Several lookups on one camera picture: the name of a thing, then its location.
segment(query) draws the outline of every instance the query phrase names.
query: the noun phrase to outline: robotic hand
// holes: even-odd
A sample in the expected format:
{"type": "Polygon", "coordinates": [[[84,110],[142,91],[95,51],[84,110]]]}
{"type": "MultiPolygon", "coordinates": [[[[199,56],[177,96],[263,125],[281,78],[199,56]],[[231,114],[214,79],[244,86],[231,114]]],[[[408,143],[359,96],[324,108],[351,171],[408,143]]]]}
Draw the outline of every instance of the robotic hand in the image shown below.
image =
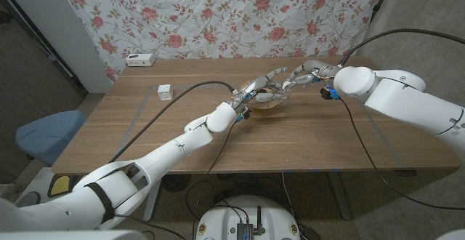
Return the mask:
{"type": "Polygon", "coordinates": [[[246,107],[246,103],[254,99],[254,97],[259,103],[266,103],[277,99],[286,99],[287,97],[284,94],[258,93],[264,88],[269,88],[275,92],[282,90],[283,85],[272,80],[272,78],[286,70],[286,67],[278,68],[269,72],[266,76],[260,76],[259,78],[250,81],[241,91],[234,93],[231,106],[239,110],[236,112],[248,117],[250,110],[246,107]]]}

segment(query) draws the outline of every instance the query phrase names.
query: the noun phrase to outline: floor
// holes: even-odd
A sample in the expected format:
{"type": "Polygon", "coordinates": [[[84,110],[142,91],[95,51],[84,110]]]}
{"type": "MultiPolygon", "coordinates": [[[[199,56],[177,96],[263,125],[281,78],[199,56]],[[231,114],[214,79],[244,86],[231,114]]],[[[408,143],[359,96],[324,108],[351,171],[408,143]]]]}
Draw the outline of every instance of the floor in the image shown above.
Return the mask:
{"type": "MultiPolygon", "coordinates": [[[[465,37],[465,0],[384,0],[366,38],[397,28],[420,28],[465,37]]],[[[465,48],[447,39],[413,33],[396,33],[372,41],[358,55],[370,58],[380,69],[410,71],[426,82],[432,95],[465,106],[465,48]]],[[[462,162],[464,153],[457,152],[462,162]]],[[[417,177],[389,174],[392,183],[418,200],[465,207],[465,168],[447,172],[420,172],[417,177]]],[[[400,199],[370,172],[343,175],[355,224],[362,239],[436,239],[465,228],[464,211],[423,207],[400,199]]]]}

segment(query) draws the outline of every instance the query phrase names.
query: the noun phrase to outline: pink rose pattern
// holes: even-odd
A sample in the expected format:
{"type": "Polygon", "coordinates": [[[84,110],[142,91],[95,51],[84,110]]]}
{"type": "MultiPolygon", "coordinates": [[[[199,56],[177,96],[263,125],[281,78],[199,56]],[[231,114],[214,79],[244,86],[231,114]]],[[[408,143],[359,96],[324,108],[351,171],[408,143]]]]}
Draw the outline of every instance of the pink rose pattern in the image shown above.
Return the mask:
{"type": "Polygon", "coordinates": [[[168,43],[171,48],[180,48],[182,46],[182,37],[180,35],[170,35],[168,43]]]}
{"type": "Polygon", "coordinates": [[[70,0],[111,81],[134,52],[156,59],[343,55],[378,0],[70,0]]]}

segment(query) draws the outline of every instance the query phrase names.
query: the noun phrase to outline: black cable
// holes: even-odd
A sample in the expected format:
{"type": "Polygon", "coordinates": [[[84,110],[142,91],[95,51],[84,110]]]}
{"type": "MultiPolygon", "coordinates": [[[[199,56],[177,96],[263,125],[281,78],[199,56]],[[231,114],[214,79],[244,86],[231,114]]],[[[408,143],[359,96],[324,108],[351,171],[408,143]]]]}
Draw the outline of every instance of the black cable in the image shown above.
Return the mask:
{"type": "Polygon", "coordinates": [[[192,222],[192,240],[194,240],[194,236],[195,236],[195,217],[194,217],[194,221],[192,222]]]}
{"type": "Polygon", "coordinates": [[[124,218],[133,219],[133,220],[135,220],[135,221],[137,221],[137,222],[139,222],[139,223],[142,223],[142,224],[144,224],[144,225],[146,225],[146,226],[150,226],[150,227],[152,227],[152,228],[157,228],[157,229],[160,229],[160,230],[163,230],[163,231],[172,233],[172,234],[174,234],[175,236],[177,236],[177,237],[179,237],[179,238],[181,238],[181,239],[186,240],[186,238],[184,238],[184,236],[181,236],[180,234],[174,232],[173,230],[169,230],[168,228],[164,228],[164,227],[161,227],[161,226],[158,226],[158,225],[152,225],[151,223],[147,223],[147,222],[145,222],[145,221],[139,220],[139,219],[134,218],[134,217],[130,217],[130,216],[128,216],[128,215],[115,215],[115,216],[116,216],[116,217],[124,217],[124,218]]]}
{"type": "Polygon", "coordinates": [[[248,215],[247,215],[247,212],[246,212],[246,211],[244,211],[242,208],[239,208],[239,207],[231,207],[231,206],[226,202],[226,200],[224,200],[224,199],[223,199],[223,202],[224,202],[228,207],[230,207],[230,208],[232,208],[232,209],[237,208],[237,209],[239,209],[240,211],[244,212],[244,214],[246,214],[246,219],[247,219],[246,222],[248,223],[248,215]]]}
{"type": "Polygon", "coordinates": [[[153,237],[152,240],[155,240],[155,234],[154,234],[152,231],[150,231],[150,230],[145,230],[145,231],[143,231],[142,233],[150,233],[150,234],[152,235],[152,237],[153,237]]]}
{"type": "Polygon", "coordinates": [[[174,102],[178,101],[178,99],[180,99],[183,95],[187,94],[190,90],[196,88],[196,87],[199,87],[201,85],[204,85],[204,84],[222,84],[224,86],[226,86],[231,92],[234,91],[234,88],[231,87],[229,84],[226,84],[222,81],[205,81],[205,82],[201,82],[201,83],[198,83],[198,84],[194,84],[193,86],[189,87],[187,90],[185,90],[183,93],[181,93],[180,95],[178,95],[177,97],[175,97],[171,102],[169,102],[168,105],[166,105],[163,109],[161,109],[161,111],[159,113],[157,113],[157,115],[155,117],[153,117],[152,120],[150,120],[150,122],[148,122],[148,124],[146,124],[144,126],[144,128],[142,128],[142,130],[140,130],[137,135],[135,135],[108,163],[113,163],[143,132],[145,132],[145,130],[147,130],[147,128],[153,124],[153,122],[161,116],[161,114],[166,111],[166,109],[168,109],[172,104],[174,104],[174,102]]]}
{"type": "Polygon", "coordinates": [[[189,210],[190,214],[197,220],[200,220],[200,218],[194,213],[194,211],[192,211],[192,209],[190,208],[189,206],[189,202],[187,201],[187,199],[189,198],[189,192],[192,190],[192,188],[194,188],[194,186],[196,186],[197,184],[199,183],[208,183],[213,191],[213,194],[216,195],[217,192],[215,191],[215,188],[213,186],[213,184],[210,182],[210,181],[207,181],[207,180],[201,180],[201,181],[198,181],[196,182],[195,184],[193,184],[189,190],[187,190],[187,193],[186,193],[186,196],[185,196],[185,203],[186,203],[186,206],[187,206],[187,209],[189,210]]]}
{"type": "Polygon", "coordinates": [[[383,32],[383,33],[380,33],[380,34],[377,34],[373,37],[370,37],[369,39],[366,39],[365,41],[359,43],[358,45],[356,45],[354,48],[352,48],[348,53],[347,55],[345,55],[341,62],[339,63],[339,65],[341,66],[344,66],[347,62],[347,60],[349,59],[349,56],[357,49],[361,48],[361,46],[373,41],[374,39],[378,39],[382,36],[386,36],[388,34],[391,34],[391,33],[423,33],[423,34],[428,34],[428,35],[431,35],[431,36],[439,36],[439,37],[442,37],[442,38],[445,38],[445,39],[449,39],[449,40],[452,40],[452,41],[456,41],[458,43],[461,43],[461,44],[465,44],[465,39],[461,39],[457,36],[451,36],[451,35],[448,35],[446,33],[439,33],[439,32],[434,32],[434,31],[428,31],[428,30],[422,30],[422,29],[413,29],[413,28],[401,28],[401,29],[394,29],[394,30],[390,30],[390,31],[386,31],[386,32],[383,32]]]}
{"type": "Polygon", "coordinates": [[[221,152],[223,152],[223,149],[225,149],[225,146],[226,146],[226,143],[227,143],[227,139],[230,137],[231,131],[233,130],[233,127],[234,127],[235,123],[237,123],[237,121],[235,121],[235,122],[232,124],[232,126],[231,126],[231,128],[230,128],[230,131],[227,133],[226,140],[225,140],[225,143],[223,144],[223,147],[222,147],[221,150],[219,151],[217,158],[215,159],[215,161],[213,162],[213,164],[211,165],[209,171],[208,171],[206,174],[209,174],[209,173],[210,173],[210,171],[211,171],[211,169],[213,168],[213,166],[217,163],[219,156],[221,156],[221,152]]]}
{"type": "Polygon", "coordinates": [[[242,223],[242,217],[240,217],[239,213],[236,211],[236,209],[239,209],[240,211],[244,212],[244,214],[246,214],[246,222],[248,223],[248,214],[247,214],[246,211],[244,211],[244,209],[242,209],[240,207],[233,207],[233,206],[230,206],[230,205],[218,204],[218,205],[215,205],[214,207],[211,207],[211,208],[215,208],[215,207],[229,207],[229,208],[231,208],[232,210],[234,210],[234,212],[236,212],[236,214],[238,214],[239,219],[240,219],[240,223],[242,223]]]}
{"type": "Polygon", "coordinates": [[[417,204],[423,204],[424,206],[427,206],[427,207],[434,207],[434,208],[438,208],[438,209],[446,209],[446,210],[465,210],[465,207],[442,207],[442,206],[437,206],[437,205],[434,205],[434,204],[428,204],[428,203],[425,203],[425,202],[422,202],[422,201],[413,199],[413,198],[411,198],[411,197],[409,197],[409,196],[406,196],[404,193],[402,193],[402,192],[400,192],[399,190],[397,190],[396,188],[392,187],[392,186],[386,181],[386,179],[384,179],[384,177],[381,175],[380,171],[379,171],[378,168],[376,167],[375,163],[373,162],[373,159],[371,159],[371,156],[370,156],[370,154],[368,153],[368,150],[366,149],[365,144],[363,143],[362,138],[361,138],[360,134],[359,134],[358,131],[357,131],[357,127],[355,126],[354,119],[352,118],[352,114],[350,113],[349,107],[347,106],[347,104],[345,103],[344,100],[340,99],[340,101],[343,102],[343,104],[345,105],[345,107],[346,107],[346,109],[347,109],[347,112],[349,113],[349,117],[350,117],[350,121],[352,122],[352,126],[354,127],[355,133],[356,133],[357,136],[358,136],[358,140],[359,140],[360,143],[362,144],[363,150],[365,150],[365,153],[366,153],[366,155],[368,156],[368,159],[370,159],[371,165],[373,166],[373,168],[375,169],[376,173],[378,173],[379,177],[383,180],[383,182],[384,182],[387,186],[389,186],[394,192],[398,193],[399,195],[405,197],[406,199],[408,199],[408,200],[410,200],[410,201],[416,202],[417,204]]]}

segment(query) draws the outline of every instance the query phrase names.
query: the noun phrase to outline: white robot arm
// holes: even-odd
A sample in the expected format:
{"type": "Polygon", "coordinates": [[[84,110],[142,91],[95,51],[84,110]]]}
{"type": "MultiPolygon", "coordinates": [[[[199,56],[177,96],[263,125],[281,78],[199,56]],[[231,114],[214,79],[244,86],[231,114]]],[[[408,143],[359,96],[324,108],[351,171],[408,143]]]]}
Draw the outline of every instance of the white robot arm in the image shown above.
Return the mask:
{"type": "Polygon", "coordinates": [[[425,82],[412,73],[352,66],[341,68],[308,60],[291,73],[283,88],[290,90],[297,84],[321,80],[332,85],[337,95],[356,98],[379,113],[412,124],[451,148],[465,151],[465,133],[461,130],[465,128],[464,108],[424,93],[425,82]],[[307,74],[296,77],[299,73],[307,74]]]}
{"type": "Polygon", "coordinates": [[[45,204],[17,208],[0,199],[0,231],[70,231],[111,229],[142,203],[152,186],[189,153],[209,144],[212,132],[248,117],[246,103],[263,87],[276,85],[272,77],[285,68],[251,81],[232,100],[213,113],[190,122],[185,133],[140,159],[115,161],[84,177],[72,193],[45,204]]]}

